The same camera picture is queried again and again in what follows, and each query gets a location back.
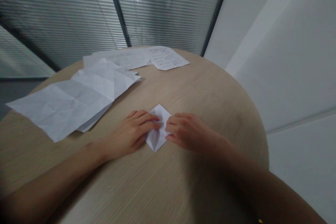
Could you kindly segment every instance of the wrist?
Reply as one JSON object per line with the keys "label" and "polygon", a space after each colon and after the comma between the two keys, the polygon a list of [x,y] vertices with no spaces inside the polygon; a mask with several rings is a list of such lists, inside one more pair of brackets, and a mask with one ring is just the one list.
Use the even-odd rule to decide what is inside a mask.
{"label": "wrist", "polygon": [[97,155],[101,165],[109,161],[104,142],[101,139],[91,142],[87,146]]}
{"label": "wrist", "polygon": [[229,166],[230,160],[234,152],[232,144],[223,136],[219,135],[218,143],[215,147],[214,155],[223,165]]}

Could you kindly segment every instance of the window blinds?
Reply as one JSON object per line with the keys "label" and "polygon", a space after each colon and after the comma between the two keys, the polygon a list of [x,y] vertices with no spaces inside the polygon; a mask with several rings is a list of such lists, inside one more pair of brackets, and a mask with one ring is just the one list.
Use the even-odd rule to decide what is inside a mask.
{"label": "window blinds", "polygon": [[200,55],[218,0],[119,0],[132,46]]}
{"label": "window blinds", "polygon": [[1,20],[59,68],[99,50],[126,47],[112,0],[0,0]]}
{"label": "window blinds", "polygon": [[0,78],[50,77],[55,72],[0,26]]}

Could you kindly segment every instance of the sheet of paper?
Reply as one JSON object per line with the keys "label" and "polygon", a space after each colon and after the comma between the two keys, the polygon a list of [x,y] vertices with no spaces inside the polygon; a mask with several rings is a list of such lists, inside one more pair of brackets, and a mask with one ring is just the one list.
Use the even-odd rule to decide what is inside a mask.
{"label": "sheet of paper", "polygon": [[148,132],[146,143],[150,148],[157,152],[158,149],[167,141],[166,136],[169,135],[169,132],[165,131],[167,120],[171,116],[170,113],[162,107],[162,105],[157,105],[150,111],[151,114],[157,115],[160,118],[160,129],[153,129]]}
{"label": "sheet of paper", "polygon": [[[134,83],[140,81],[140,79],[141,79],[140,76],[136,75],[137,72],[129,71],[129,70],[127,70],[127,69],[125,69],[121,66],[118,66],[118,65],[114,64],[112,61],[110,61],[106,58],[102,58],[98,63],[96,63],[95,65],[93,65],[90,68],[79,70],[72,78],[74,78],[74,79],[78,78],[79,82],[85,83],[85,79],[81,79],[79,76],[85,75],[86,78],[89,78],[89,76],[91,74],[101,75],[100,71],[107,70],[107,69],[114,69],[118,73],[121,73],[121,74],[124,74],[124,75],[128,76],[129,78],[132,79],[132,82],[134,81]],[[96,84],[94,84],[94,86],[92,86],[92,88],[99,91],[99,87],[97,87]],[[103,90],[103,92],[104,92],[104,95],[108,95],[106,90]],[[114,93],[115,99],[119,95],[120,95],[119,93]],[[81,131],[81,132],[88,131],[105,114],[105,112],[110,108],[111,105],[112,105],[112,103],[107,105],[105,108],[103,108],[101,111],[99,111],[94,117],[92,117],[89,121],[87,121],[86,123],[81,125],[77,130]]]}
{"label": "sheet of paper", "polygon": [[113,63],[129,70],[139,68],[151,64],[149,58],[144,54],[146,51],[146,48],[136,48],[94,52],[92,55],[83,57],[84,68],[91,67],[102,58],[111,60]]}
{"label": "sheet of paper", "polygon": [[190,64],[189,61],[176,53],[173,49],[163,46],[154,46],[95,52],[92,55],[83,57],[84,67],[91,67],[103,58],[126,69],[134,69],[153,64],[160,70],[169,70]]}
{"label": "sheet of paper", "polygon": [[154,46],[148,48],[150,60],[157,69],[169,70],[190,64],[185,58],[169,47]]}
{"label": "sheet of paper", "polygon": [[85,130],[93,125],[140,78],[119,66],[100,70],[94,66],[78,71],[70,80],[50,84],[7,105],[58,142],[80,127]]}

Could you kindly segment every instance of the right hand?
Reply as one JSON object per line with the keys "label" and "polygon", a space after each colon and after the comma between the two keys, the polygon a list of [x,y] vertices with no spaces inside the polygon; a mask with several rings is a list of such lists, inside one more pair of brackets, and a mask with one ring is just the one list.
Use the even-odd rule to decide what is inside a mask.
{"label": "right hand", "polygon": [[135,152],[145,142],[147,132],[159,129],[159,117],[145,110],[132,111],[112,132],[97,143],[105,160],[111,160]]}
{"label": "right hand", "polygon": [[194,114],[176,113],[169,117],[166,139],[180,147],[204,155],[213,155],[231,144],[217,132],[210,129]]}

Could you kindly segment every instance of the wooden table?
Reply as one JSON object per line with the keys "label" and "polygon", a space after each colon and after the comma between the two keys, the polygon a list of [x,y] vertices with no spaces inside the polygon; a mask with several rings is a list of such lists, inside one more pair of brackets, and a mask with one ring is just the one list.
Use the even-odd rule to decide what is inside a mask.
{"label": "wooden table", "polygon": [[[122,94],[88,132],[53,143],[24,116],[10,111],[0,122],[2,192],[6,195],[75,150],[105,136],[131,110],[161,104],[171,114],[189,112],[268,168],[268,147],[260,116],[245,90],[227,72],[192,53],[177,50],[191,64],[161,71],[145,66],[142,80]],[[82,62],[50,77],[34,91],[69,79]],[[245,200],[225,174],[171,142],[154,153],[108,162],[57,210],[61,223],[255,223]]]}

